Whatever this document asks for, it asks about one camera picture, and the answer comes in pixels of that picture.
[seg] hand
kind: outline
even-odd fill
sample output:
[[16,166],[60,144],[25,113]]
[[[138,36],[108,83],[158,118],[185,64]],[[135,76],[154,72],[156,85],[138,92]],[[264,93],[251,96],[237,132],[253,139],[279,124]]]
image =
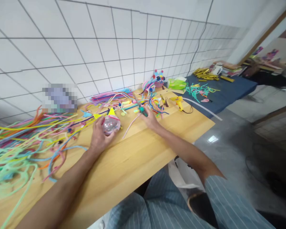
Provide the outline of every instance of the hand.
[[148,117],[145,117],[144,115],[140,115],[140,118],[145,122],[148,128],[151,130],[156,130],[160,124],[158,123],[156,116],[154,113],[147,107],[144,107],[145,111],[148,114]]
[[106,136],[103,132],[102,123],[104,116],[99,117],[93,124],[93,133],[89,149],[100,155],[106,147],[112,142],[117,130]]

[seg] striped shirt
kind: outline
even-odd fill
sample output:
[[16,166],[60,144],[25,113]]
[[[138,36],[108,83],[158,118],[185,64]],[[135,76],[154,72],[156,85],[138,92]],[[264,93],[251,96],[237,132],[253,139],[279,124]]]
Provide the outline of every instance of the striped shirt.
[[[274,229],[224,178],[205,182],[219,229]],[[115,206],[107,225],[114,228],[214,228],[192,213],[164,169],[151,179],[144,197],[132,193]]]

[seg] right hand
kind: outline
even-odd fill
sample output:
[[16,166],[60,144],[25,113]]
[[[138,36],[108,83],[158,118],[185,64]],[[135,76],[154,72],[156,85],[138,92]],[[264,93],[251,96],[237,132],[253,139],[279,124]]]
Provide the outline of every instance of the right hand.
[[140,115],[140,118],[145,122],[148,128],[152,130],[157,129],[157,127],[159,127],[160,124],[158,123],[156,116],[149,108],[144,107],[144,109],[146,113],[148,114],[148,116],[145,117],[144,115]]

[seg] person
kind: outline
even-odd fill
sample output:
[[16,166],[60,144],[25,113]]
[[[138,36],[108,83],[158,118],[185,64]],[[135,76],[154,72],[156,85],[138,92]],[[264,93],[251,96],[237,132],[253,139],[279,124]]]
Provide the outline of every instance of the person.
[[[217,166],[201,150],[166,130],[158,123],[153,112],[148,108],[145,110],[148,117],[140,115],[140,118],[147,127],[161,136],[166,144],[197,172],[220,229],[274,228],[244,197],[234,191]],[[89,149],[41,197],[16,229],[59,227],[89,170],[116,135],[115,132],[110,136],[104,135],[103,119],[104,117],[101,117],[94,122]],[[144,196],[133,192],[111,210],[106,228],[214,227],[189,210],[178,188],[169,175],[161,169],[151,178]]]
[[281,63],[280,58],[278,58],[272,61],[271,64],[282,68],[282,74],[273,75],[265,71],[258,71],[250,77],[250,80],[257,82],[258,85],[267,85],[279,89],[286,89],[286,63]]

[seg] yellow glue gun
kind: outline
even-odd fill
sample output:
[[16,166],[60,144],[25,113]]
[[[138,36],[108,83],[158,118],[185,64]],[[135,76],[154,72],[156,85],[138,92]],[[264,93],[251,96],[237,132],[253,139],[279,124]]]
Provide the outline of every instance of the yellow glue gun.
[[183,111],[183,106],[181,103],[181,101],[183,100],[182,96],[171,97],[170,100],[176,102],[176,105],[179,106],[179,111]]

